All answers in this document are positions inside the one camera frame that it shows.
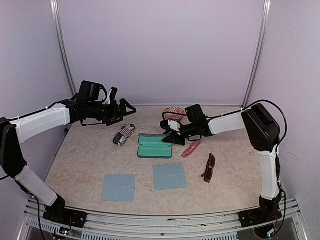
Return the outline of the pink sunglasses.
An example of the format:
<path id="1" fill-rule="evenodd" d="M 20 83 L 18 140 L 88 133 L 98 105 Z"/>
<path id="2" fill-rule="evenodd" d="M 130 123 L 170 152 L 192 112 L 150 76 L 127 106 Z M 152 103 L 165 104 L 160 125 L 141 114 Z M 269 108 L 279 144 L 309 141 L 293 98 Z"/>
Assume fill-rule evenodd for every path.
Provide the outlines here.
<path id="1" fill-rule="evenodd" d="M 204 140 L 198 140 L 195 141 L 193 143 L 191 143 L 187 149 L 181 154 L 181 157 L 183 158 L 187 158 L 188 156 L 190 156 L 198 147 L 199 145 L 203 142 Z"/>

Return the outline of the blue-green leather glasses case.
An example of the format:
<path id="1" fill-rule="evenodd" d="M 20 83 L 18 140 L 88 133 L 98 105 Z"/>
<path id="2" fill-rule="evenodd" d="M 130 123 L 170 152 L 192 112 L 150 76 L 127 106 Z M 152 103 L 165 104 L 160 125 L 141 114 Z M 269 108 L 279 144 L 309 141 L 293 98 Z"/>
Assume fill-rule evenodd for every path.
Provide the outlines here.
<path id="1" fill-rule="evenodd" d="M 139 147 L 137 150 L 138 158 L 145 159 L 171 159 L 172 143 L 164 142 L 167 134 L 146 134 L 138 135 Z"/>

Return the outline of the brown sunglasses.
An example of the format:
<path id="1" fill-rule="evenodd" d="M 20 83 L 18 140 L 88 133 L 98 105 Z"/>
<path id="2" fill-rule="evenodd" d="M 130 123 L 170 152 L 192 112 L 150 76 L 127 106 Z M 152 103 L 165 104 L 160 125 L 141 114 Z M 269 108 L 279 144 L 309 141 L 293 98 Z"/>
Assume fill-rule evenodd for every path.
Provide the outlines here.
<path id="1" fill-rule="evenodd" d="M 206 183 L 211 182 L 212 176 L 213 176 L 213 169 L 215 168 L 215 165 L 216 165 L 216 158 L 212 153 L 210 153 L 208 157 L 208 161 L 206 163 L 205 171 L 201 175 L 201 177 Z"/>

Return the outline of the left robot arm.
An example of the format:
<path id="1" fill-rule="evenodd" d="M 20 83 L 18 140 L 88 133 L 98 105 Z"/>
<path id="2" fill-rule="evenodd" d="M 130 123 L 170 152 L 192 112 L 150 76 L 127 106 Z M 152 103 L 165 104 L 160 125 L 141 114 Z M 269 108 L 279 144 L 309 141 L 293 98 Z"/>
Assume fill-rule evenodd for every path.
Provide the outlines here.
<path id="1" fill-rule="evenodd" d="M 0 165 L 6 175 L 22 186 L 27 193 L 41 201 L 46 212 L 63 223 L 70 218 L 65 200 L 28 166 L 21 145 L 51 129 L 67 126 L 86 119 L 111 126 L 124 117 L 136 113 L 124 98 L 116 100 L 118 89 L 106 89 L 102 84 L 82 81 L 78 93 L 71 99 L 57 101 L 33 113 L 16 118 L 0 119 Z"/>

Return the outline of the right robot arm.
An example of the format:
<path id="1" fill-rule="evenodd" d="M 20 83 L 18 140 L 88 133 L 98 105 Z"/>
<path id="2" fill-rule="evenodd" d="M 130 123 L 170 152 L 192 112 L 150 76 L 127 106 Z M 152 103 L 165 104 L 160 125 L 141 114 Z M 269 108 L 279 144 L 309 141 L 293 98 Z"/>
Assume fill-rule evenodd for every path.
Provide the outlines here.
<path id="1" fill-rule="evenodd" d="M 281 164 L 279 146 L 283 141 L 281 128 L 264 107 L 265 101 L 258 100 L 246 108 L 213 117 L 206 116 L 199 104 L 185 109 L 189 124 L 170 120 L 168 112 L 162 113 L 160 127 L 165 130 L 165 143 L 185 145 L 191 137 L 212 137 L 222 133 L 246 130 L 252 147 L 256 150 L 261 167 L 262 191 L 256 218 L 266 222 L 279 210 L 284 190 L 280 183 Z"/>

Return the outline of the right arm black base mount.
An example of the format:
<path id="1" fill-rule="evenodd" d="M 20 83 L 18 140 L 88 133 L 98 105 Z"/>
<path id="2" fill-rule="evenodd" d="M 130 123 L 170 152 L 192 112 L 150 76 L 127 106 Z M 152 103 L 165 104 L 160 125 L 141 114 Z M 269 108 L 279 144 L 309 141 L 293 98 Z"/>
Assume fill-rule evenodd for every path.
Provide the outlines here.
<path id="1" fill-rule="evenodd" d="M 246 228 L 281 219 L 280 200 L 279 197 L 268 200 L 260 196 L 258 208 L 243 210 L 238 213 L 241 227 Z"/>

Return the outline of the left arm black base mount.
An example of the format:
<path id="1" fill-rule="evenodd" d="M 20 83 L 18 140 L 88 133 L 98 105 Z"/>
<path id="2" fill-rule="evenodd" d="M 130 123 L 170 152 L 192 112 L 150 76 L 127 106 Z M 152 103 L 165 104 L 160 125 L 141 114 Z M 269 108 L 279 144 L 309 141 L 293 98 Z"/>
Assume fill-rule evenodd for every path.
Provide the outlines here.
<path id="1" fill-rule="evenodd" d="M 87 213 L 68 208 L 47 208 L 43 214 L 43 218 L 51 222 L 83 229 L 87 220 Z"/>

